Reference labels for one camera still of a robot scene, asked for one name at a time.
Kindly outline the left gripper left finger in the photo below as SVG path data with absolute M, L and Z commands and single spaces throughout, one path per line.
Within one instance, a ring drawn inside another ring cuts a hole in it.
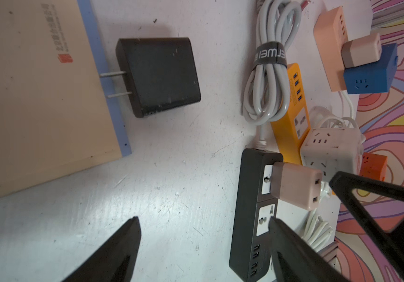
M 125 222 L 66 282 L 129 282 L 141 240 L 138 217 Z

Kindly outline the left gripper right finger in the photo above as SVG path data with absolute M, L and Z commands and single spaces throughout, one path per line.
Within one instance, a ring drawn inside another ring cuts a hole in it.
M 269 222 L 271 256 L 278 282 L 346 282 L 282 220 Z

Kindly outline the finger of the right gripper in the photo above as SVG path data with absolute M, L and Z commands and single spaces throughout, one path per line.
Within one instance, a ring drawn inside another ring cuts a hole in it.
M 338 172 L 335 239 L 340 273 L 352 282 L 404 282 L 404 186 Z

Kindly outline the black power strip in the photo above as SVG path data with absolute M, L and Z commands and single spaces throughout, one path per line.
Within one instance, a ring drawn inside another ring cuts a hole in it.
M 229 267 L 244 282 L 257 282 L 270 269 L 269 222 L 278 199 L 270 194 L 273 165 L 280 153 L 244 149 L 241 156 Z

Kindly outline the pink small plug adapter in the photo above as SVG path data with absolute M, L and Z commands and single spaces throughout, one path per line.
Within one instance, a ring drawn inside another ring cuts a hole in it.
M 319 206 L 323 173 L 293 163 L 273 164 L 270 193 L 279 200 L 311 211 Z

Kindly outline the orange cube socket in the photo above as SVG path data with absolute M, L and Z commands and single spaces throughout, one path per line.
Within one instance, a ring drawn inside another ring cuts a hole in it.
M 364 153 L 359 176 L 383 182 L 386 176 L 387 162 L 387 156 Z

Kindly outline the white cube socket adapter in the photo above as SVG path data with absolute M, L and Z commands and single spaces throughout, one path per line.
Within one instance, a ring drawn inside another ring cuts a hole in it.
M 302 164 L 320 170 L 324 182 L 337 172 L 357 175 L 364 153 L 362 138 L 357 128 L 311 129 L 300 148 Z

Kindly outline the yellow power strip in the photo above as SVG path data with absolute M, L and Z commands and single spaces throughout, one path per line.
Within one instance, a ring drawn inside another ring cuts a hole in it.
M 299 65 L 288 65 L 287 73 L 290 81 L 290 105 L 279 121 L 271 122 L 271 127 L 284 161 L 300 165 L 300 149 L 310 132 L 311 124 Z

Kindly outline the black charger plug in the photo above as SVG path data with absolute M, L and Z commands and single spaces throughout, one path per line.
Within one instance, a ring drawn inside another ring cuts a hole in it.
M 121 38 L 116 45 L 120 70 L 135 117 L 198 103 L 201 91 L 189 38 Z

